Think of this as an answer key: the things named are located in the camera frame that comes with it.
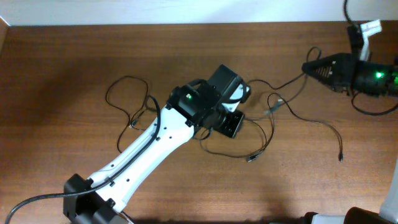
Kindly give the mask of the black cable micro usb plug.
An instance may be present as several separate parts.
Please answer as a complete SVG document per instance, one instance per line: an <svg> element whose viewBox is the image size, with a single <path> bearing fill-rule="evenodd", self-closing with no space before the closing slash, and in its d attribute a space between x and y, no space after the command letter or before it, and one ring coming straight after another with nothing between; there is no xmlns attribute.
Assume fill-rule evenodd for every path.
<svg viewBox="0 0 398 224"><path fill-rule="evenodd" d="M343 139L342 139L342 137L341 137L340 132L339 132L334 126L332 126L331 124L329 124L329 123L327 123L327 122L325 122L325 121L322 121L322 120L318 120L318 119L307 119L307 118L303 118L303 117L297 115L297 114L293 111L293 109L290 107L289 102L288 102L287 100L285 100L281 94L276 93L276 92L271 93L271 94L267 97L267 105L268 105L269 109L271 109L269 100L270 100L271 96L273 96L273 95L276 95L276 96L279 98L279 99L277 100L277 104L278 104L277 107L280 107L281 105L286 105L287 108L288 108L288 110L290 111L291 115L294 116L295 118L297 118L297 119L299 119L299 120L301 120L301 121L305 121L305 122L322 124L322 125L328 127L329 129L331 129L331 130L334 132L334 134L335 134L335 136L336 136L336 138L337 138L337 140L338 140L338 144L339 144L338 160L339 160L340 162L343 161L343 159L344 159L344 155L343 155Z"/></svg>

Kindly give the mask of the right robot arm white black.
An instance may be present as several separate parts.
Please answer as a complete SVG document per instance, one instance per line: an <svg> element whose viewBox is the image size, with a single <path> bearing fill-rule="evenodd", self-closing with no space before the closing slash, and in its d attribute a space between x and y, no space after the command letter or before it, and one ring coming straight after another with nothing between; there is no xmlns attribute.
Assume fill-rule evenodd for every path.
<svg viewBox="0 0 398 224"><path fill-rule="evenodd" d="M305 62L302 71L334 92L347 92L352 100L360 93L396 97L397 67L368 61L369 37L381 31L379 20L349 26L350 54L338 53ZM353 207L343 223L397 223L397 169L379 212Z"/></svg>

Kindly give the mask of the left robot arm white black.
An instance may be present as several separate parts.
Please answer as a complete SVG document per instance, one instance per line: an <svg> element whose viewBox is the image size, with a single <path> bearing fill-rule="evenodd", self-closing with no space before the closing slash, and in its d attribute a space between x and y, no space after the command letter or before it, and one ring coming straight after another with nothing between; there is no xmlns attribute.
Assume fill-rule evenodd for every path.
<svg viewBox="0 0 398 224"><path fill-rule="evenodd" d="M244 115L237 109L251 94L244 80L225 65L208 79L172 90L152 124L117 158L87 179L74 174L64 185L63 214L78 224L129 223L121 216L144 179L176 148L201 129L234 138Z"/></svg>

